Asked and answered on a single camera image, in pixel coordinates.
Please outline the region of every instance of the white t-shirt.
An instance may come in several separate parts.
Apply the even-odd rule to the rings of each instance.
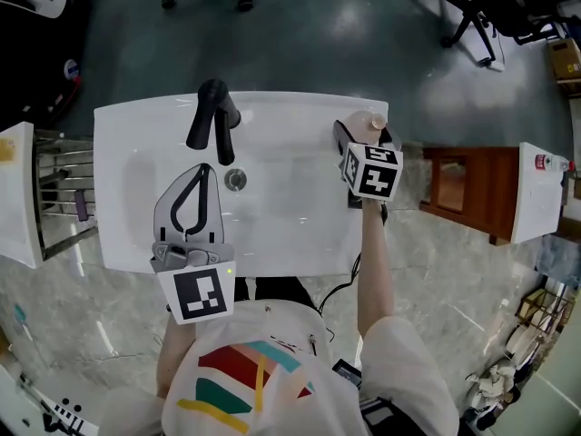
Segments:
[[[125,436],[151,435],[152,421],[159,421],[153,409],[162,408],[167,436],[367,435],[359,402],[378,397],[393,403],[428,436],[458,434],[458,411],[446,383],[404,319],[383,318],[367,332],[360,390],[331,369],[324,323],[304,305],[236,302],[232,316],[196,328],[196,341],[165,403],[155,407],[150,402],[147,411],[135,412],[139,421],[131,432],[127,422],[133,411],[127,411],[131,405],[125,392],[110,401],[99,434],[118,434],[115,423],[121,418]],[[143,402],[133,407],[143,408]]]

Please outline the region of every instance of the red label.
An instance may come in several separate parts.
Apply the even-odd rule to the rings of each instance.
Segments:
[[[535,168],[537,168],[538,170],[545,169],[545,157],[546,155],[537,155],[535,157]]]

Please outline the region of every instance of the colorful print on shirt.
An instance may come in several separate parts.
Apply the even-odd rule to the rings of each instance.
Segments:
[[[288,375],[286,391],[294,389],[292,395],[296,399],[314,393],[312,383],[296,358],[296,347],[273,339],[275,342],[228,345],[200,357],[199,372],[202,374],[208,369],[209,377],[198,377],[195,400],[179,399],[178,407],[205,413],[246,434],[250,429],[251,413],[263,410],[264,388],[277,367]]]

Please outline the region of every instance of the chair wheel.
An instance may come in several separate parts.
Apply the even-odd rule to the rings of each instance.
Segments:
[[[451,37],[442,37],[439,40],[440,45],[442,45],[444,48],[450,48],[453,43],[452,43],[452,38]]]
[[[254,3],[252,0],[239,0],[238,4],[236,5],[238,11],[241,13],[251,11],[254,8]]]
[[[162,7],[166,10],[175,7],[175,0],[162,0]]]

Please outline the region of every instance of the sleeve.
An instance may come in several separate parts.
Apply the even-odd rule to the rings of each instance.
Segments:
[[[165,401],[141,390],[107,392],[97,436],[158,436],[162,434]]]
[[[386,317],[363,339],[361,392],[393,402],[428,436],[456,436],[458,410],[410,322]]]

